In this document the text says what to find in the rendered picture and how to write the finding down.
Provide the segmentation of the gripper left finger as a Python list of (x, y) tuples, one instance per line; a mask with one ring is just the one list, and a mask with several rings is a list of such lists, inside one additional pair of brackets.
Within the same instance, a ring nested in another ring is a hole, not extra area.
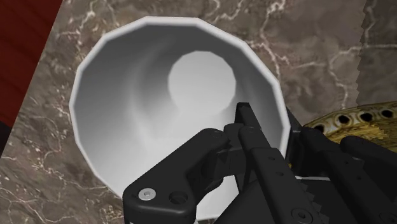
[(246, 102), (223, 130), (204, 129), (126, 187), (125, 224), (194, 224), (199, 202), (227, 176), (241, 190), (214, 224), (325, 224)]

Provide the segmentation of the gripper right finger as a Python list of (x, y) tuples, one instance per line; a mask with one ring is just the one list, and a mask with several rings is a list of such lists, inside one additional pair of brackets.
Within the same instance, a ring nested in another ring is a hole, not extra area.
[(335, 143), (288, 116), (286, 160), (321, 224), (397, 224), (397, 153), (358, 136)]

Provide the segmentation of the white cup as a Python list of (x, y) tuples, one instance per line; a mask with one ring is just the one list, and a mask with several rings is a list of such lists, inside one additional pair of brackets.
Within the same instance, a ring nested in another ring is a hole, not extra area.
[(243, 40), (199, 19), (146, 16), (105, 33), (76, 70), (76, 144), (116, 195), (205, 128), (252, 107), (268, 142), (287, 151), (279, 81)]

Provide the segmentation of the gold plate with holes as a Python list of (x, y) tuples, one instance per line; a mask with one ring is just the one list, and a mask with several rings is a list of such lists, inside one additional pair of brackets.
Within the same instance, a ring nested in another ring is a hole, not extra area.
[(397, 101), (334, 111), (306, 124), (335, 143), (358, 136), (397, 153)]

